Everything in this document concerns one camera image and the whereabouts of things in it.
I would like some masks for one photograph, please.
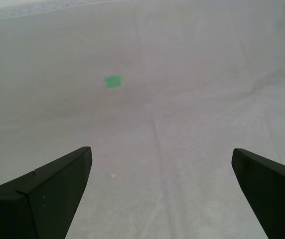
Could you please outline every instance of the white surface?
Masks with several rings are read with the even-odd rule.
[[[41,2],[46,0],[0,0],[0,8],[13,7],[22,4],[29,4],[32,2]]]
[[[266,239],[230,162],[241,147],[285,164],[285,0],[0,20],[0,184],[84,145],[68,239]]]

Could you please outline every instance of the white floor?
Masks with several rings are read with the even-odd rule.
[[[0,184],[81,146],[68,239],[266,239],[230,162],[240,147],[285,164],[285,0],[0,20]]]

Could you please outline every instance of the white wall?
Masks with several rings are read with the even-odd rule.
[[[38,1],[45,1],[45,0],[0,0],[0,8],[17,6]]]

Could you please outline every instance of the green square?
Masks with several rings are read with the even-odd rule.
[[[108,76],[105,78],[105,87],[106,88],[112,88],[122,85],[122,76],[116,75],[116,76]]]

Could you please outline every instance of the green tape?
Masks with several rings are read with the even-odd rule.
[[[106,88],[112,88],[122,85],[122,76],[116,75],[116,76],[108,76],[105,78],[105,87]]]

